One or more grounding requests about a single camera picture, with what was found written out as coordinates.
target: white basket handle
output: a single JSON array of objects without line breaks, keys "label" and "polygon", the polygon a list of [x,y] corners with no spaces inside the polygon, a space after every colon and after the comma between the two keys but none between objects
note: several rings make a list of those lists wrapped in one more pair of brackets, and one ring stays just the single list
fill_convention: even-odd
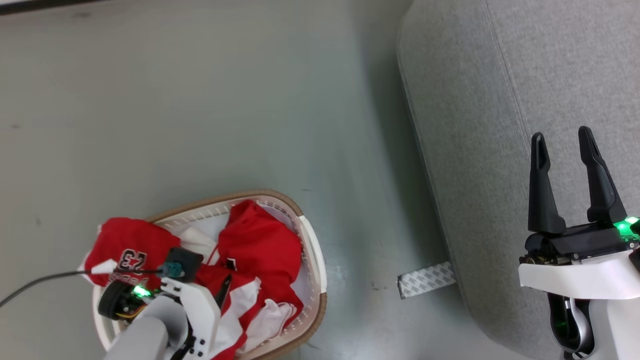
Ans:
[{"label": "white basket handle", "polygon": [[305,232],[304,235],[309,239],[309,243],[311,243],[311,248],[314,252],[313,260],[316,263],[317,272],[320,275],[320,292],[326,293],[326,267],[324,266],[324,256],[322,255],[316,232],[304,215],[298,218],[302,223],[302,228]]}]

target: floor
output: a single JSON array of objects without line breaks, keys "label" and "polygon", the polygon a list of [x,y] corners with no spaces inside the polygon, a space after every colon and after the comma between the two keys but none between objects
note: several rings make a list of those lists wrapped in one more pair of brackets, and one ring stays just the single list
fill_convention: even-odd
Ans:
[{"label": "floor", "polygon": [[[297,359],[522,359],[455,287],[401,300],[445,261],[396,65],[407,0],[111,0],[0,17],[4,295],[74,269],[113,216],[272,188],[313,223],[329,304]],[[0,312],[5,358],[103,354],[90,287]]]}]

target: green led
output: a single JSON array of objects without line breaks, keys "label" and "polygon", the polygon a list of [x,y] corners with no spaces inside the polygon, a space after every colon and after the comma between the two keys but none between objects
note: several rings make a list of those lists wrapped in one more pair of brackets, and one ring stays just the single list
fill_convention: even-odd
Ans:
[{"label": "green led", "polygon": [[133,292],[139,297],[151,296],[151,291],[148,291],[147,289],[143,288],[140,285],[138,285],[135,288],[133,288]]}]

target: white plastic basket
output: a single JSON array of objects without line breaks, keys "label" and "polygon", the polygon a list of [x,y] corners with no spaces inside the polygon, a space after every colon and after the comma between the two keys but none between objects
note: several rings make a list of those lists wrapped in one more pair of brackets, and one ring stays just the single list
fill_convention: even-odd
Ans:
[{"label": "white plastic basket", "polygon": [[[305,296],[300,300],[304,308],[300,315],[277,338],[266,341],[255,350],[237,356],[236,359],[273,359],[306,342],[316,332],[324,318],[326,310],[326,270],[320,244],[311,224],[302,210],[287,196],[272,190],[257,190],[254,192],[235,193],[221,197],[206,199],[146,219],[177,234],[186,224],[194,224],[207,218],[228,214],[231,207],[240,202],[251,199],[263,207],[276,210],[283,214],[288,225],[300,238],[303,248],[303,266],[299,277],[306,278],[302,282]],[[115,336],[124,330],[124,323],[114,322],[104,318],[97,312],[98,301],[104,288],[93,287],[92,309],[95,328],[105,350],[111,347]]]}]

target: gray sofa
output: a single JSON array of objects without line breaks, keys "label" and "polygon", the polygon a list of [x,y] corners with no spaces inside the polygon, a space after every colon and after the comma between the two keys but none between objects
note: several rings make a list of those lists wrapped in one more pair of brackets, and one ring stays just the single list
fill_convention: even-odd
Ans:
[{"label": "gray sofa", "polygon": [[560,354],[546,296],[521,288],[529,142],[545,134],[567,225],[589,195],[577,131],[592,128],[640,214],[640,3],[416,0],[398,61],[460,290],[478,326],[525,356]]}]

